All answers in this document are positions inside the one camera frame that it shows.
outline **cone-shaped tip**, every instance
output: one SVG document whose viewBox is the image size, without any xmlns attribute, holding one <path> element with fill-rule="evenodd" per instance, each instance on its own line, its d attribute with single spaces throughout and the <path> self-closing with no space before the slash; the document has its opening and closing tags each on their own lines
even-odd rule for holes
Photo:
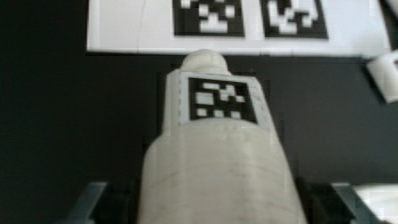
<svg viewBox="0 0 398 224">
<path fill-rule="evenodd" d="M 199 50 L 187 56 L 182 70 L 198 73 L 231 75 L 226 59 L 212 50 Z"/>
</svg>

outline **dark surface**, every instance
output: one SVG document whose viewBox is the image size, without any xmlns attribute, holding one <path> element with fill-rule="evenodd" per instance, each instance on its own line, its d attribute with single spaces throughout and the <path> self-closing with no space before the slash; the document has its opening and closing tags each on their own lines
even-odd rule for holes
<svg viewBox="0 0 398 224">
<path fill-rule="evenodd" d="M 86 54 L 88 2 L 2 1 L 0 223 L 54 223 L 89 181 L 127 185 L 183 56 Z M 295 175 L 398 182 L 398 103 L 359 58 L 226 57 L 255 75 Z"/>
</svg>

